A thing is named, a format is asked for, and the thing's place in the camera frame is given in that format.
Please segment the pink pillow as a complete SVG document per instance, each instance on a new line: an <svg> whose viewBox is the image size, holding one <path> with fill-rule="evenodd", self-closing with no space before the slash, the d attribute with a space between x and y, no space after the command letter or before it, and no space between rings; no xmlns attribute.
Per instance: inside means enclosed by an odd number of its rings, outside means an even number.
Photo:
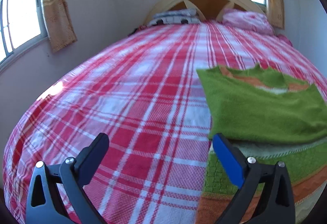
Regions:
<svg viewBox="0 0 327 224"><path fill-rule="evenodd" d="M225 9L222 16L222 23L225 26L251 30L264 35L273 36L275 34L266 15L258 12Z"/></svg>

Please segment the red white plaid bedspread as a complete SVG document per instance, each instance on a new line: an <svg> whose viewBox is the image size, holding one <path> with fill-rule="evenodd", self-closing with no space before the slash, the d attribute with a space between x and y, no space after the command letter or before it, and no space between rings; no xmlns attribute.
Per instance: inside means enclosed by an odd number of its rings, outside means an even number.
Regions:
<svg viewBox="0 0 327 224"><path fill-rule="evenodd" d="M233 186L211 151L199 69L259 65L315 84L326 78L282 39L217 22L150 27L62 77L30 106L4 151L6 206L26 218L36 162L62 163L99 133L110 147L90 200L107 223L212 223Z"/></svg>

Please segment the yellow side curtain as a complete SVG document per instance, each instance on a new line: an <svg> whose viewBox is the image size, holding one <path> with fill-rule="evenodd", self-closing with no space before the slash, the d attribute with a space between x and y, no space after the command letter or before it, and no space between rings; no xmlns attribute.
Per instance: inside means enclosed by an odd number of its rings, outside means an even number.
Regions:
<svg viewBox="0 0 327 224"><path fill-rule="evenodd" d="M53 52L75 43L77 37L66 0L42 0L45 26Z"/></svg>

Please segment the green orange white knit sweater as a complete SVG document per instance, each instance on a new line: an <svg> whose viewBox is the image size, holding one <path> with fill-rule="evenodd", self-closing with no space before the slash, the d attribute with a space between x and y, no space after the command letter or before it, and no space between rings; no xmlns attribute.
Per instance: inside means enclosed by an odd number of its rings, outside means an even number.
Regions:
<svg viewBox="0 0 327 224"><path fill-rule="evenodd" d="M212 117L209 139L222 133L246 157L284 162L295 221L303 222L326 186L326 101L316 85L259 65L197 75Z"/></svg>

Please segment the side window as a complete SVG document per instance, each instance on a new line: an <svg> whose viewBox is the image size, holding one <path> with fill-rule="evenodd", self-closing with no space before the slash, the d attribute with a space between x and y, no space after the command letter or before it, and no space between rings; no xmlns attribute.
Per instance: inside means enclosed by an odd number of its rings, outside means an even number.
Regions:
<svg viewBox="0 0 327 224"><path fill-rule="evenodd" d="M41 0L1 0L1 64L47 37Z"/></svg>

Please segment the cream wooden headboard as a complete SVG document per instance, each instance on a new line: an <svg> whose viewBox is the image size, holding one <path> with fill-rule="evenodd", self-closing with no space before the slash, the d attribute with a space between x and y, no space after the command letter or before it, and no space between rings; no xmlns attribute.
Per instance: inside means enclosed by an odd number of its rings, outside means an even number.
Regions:
<svg viewBox="0 0 327 224"><path fill-rule="evenodd" d="M263 14L259 5L251 0L160 0L151 9L144 23L149 23L157 13L177 11L185 8L196 9L198 17L202 22L210 19L220 22L224 10L227 8Z"/></svg>

